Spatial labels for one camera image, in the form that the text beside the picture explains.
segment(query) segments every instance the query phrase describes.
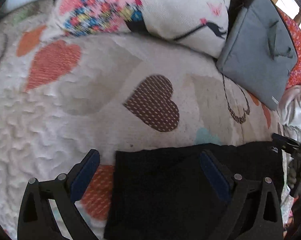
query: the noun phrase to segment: silver screw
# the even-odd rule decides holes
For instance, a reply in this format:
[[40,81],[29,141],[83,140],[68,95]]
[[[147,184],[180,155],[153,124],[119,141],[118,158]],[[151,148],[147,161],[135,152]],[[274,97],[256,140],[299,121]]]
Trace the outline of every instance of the silver screw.
[[243,176],[240,175],[240,174],[238,174],[238,173],[236,173],[236,174],[234,175],[234,179],[236,179],[236,180],[242,180],[242,178],[243,178]]
[[34,184],[36,182],[36,179],[35,178],[31,178],[29,179],[28,183],[29,184]]
[[272,179],[269,178],[269,177],[266,177],[264,180],[265,180],[265,182],[268,183],[268,184],[271,184],[271,183],[272,183]]
[[65,173],[59,174],[57,178],[59,180],[64,180],[64,179],[66,179],[66,174]]

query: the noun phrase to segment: orange leaf shape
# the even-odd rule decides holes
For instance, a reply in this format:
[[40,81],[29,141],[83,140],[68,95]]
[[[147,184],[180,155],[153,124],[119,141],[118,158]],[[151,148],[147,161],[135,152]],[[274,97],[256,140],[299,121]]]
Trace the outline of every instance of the orange leaf shape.
[[114,166],[100,165],[84,193],[81,203],[97,220],[106,220],[113,190]]
[[20,39],[16,56],[21,57],[32,51],[39,44],[39,38],[44,29],[46,29],[46,25],[39,26],[30,32],[24,32]]
[[78,45],[67,45],[65,41],[55,41],[39,50],[30,68],[26,91],[49,84],[69,73],[81,56]]
[[259,100],[254,95],[252,95],[251,93],[248,92],[248,94],[252,98],[254,104],[257,105],[257,106],[259,106]]
[[262,103],[262,109],[264,111],[264,115],[266,117],[266,121],[267,121],[267,127],[268,129],[271,127],[271,113],[269,111],[269,109]]

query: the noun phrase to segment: blue gripper pad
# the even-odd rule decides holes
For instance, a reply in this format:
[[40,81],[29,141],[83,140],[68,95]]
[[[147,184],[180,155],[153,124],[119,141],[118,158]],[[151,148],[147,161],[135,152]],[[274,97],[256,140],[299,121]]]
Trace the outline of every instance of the blue gripper pad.
[[205,152],[201,153],[200,164],[218,198],[228,203],[232,199],[230,185]]
[[99,163],[99,152],[97,150],[90,150],[82,162],[77,164],[83,166],[70,185],[70,200],[72,203],[82,198],[99,166]]

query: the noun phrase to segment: gray case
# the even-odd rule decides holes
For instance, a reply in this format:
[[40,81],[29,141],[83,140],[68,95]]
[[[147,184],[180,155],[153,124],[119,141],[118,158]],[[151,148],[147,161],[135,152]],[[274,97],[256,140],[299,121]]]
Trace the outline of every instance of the gray case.
[[276,110],[297,62],[292,37],[271,0],[245,0],[217,68]]

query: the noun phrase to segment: pillow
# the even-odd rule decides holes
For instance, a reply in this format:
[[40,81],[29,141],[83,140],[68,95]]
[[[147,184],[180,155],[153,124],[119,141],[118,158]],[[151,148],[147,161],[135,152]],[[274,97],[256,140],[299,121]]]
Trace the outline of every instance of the pillow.
[[42,40],[59,35],[144,32],[218,57],[230,0],[57,0]]
[[290,72],[289,80],[286,85],[286,89],[289,89],[292,86],[301,85],[301,29],[298,27],[297,23],[281,9],[278,8],[278,11],[286,22],[289,32],[291,33],[298,57],[298,61]]

